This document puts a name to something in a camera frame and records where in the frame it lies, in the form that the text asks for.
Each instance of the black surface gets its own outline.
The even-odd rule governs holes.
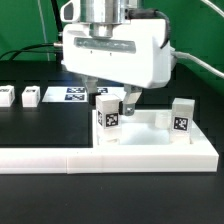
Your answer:
[[[4,62],[0,72],[0,85],[12,82],[22,91],[27,83],[39,83],[42,96],[48,85],[55,85],[52,83],[80,85],[51,63]],[[171,108],[175,97],[196,100],[194,120],[220,154],[217,173],[1,175],[0,223],[223,224],[223,96],[178,65],[166,88],[144,90],[137,108]],[[85,104],[41,103],[37,111],[27,112],[18,99],[9,111],[0,113],[0,144],[13,145],[13,139],[18,145],[30,145],[34,140],[33,145],[48,147],[90,144],[88,137],[76,139],[79,134],[69,134],[74,134],[74,124],[83,125],[83,135],[89,133],[89,111]],[[73,114],[80,120],[71,122]],[[38,140],[30,131],[33,127],[37,127]]]

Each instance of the black sticker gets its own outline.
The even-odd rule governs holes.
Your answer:
[[[85,100],[85,95],[67,94],[67,95],[65,95],[65,100],[67,100],[67,101],[84,101]]]
[[[35,90],[35,89],[27,89],[26,92],[27,92],[27,93],[35,93],[36,90]]]
[[[84,87],[67,88],[67,93],[85,93]]]
[[[6,92],[9,92],[9,89],[0,89],[0,92],[6,93]]]
[[[103,126],[103,115],[102,115],[102,113],[100,112],[100,111],[98,111],[98,113],[97,113],[97,117],[98,117],[98,123],[101,125],[101,126]]]
[[[106,114],[106,127],[118,125],[118,113]]]
[[[187,131],[188,130],[188,119],[183,117],[174,117],[174,130]]]
[[[98,93],[108,93],[108,88],[98,87]]]

